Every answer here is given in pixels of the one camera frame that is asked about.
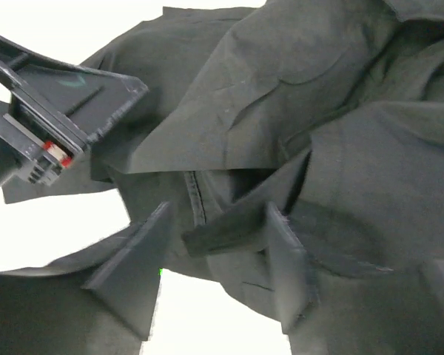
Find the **black long sleeve shirt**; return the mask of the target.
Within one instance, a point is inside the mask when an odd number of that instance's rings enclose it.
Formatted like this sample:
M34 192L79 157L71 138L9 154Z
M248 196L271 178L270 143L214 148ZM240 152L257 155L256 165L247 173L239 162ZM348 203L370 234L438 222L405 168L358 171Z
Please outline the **black long sleeve shirt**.
M149 94L56 186L175 208L166 266L278 320L266 207L444 201L444 1L166 7L90 56Z

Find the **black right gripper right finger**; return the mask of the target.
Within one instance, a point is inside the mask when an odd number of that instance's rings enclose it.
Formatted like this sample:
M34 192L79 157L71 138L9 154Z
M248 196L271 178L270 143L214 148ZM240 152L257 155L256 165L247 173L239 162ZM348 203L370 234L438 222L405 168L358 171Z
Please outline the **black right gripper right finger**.
M444 201L266 207L293 354L444 354Z

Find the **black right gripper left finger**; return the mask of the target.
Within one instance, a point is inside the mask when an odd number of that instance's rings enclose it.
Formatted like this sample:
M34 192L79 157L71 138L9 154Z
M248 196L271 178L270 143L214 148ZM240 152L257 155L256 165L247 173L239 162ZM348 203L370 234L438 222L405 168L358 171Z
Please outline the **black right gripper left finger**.
M0 271L0 354L138 354L149 338L171 206L39 268Z

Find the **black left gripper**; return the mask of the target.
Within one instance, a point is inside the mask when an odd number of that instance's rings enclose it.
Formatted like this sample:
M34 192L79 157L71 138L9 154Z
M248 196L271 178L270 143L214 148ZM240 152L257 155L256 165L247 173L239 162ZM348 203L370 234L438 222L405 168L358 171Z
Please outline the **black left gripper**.
M0 187L54 184L148 93L138 78L48 58L0 35Z

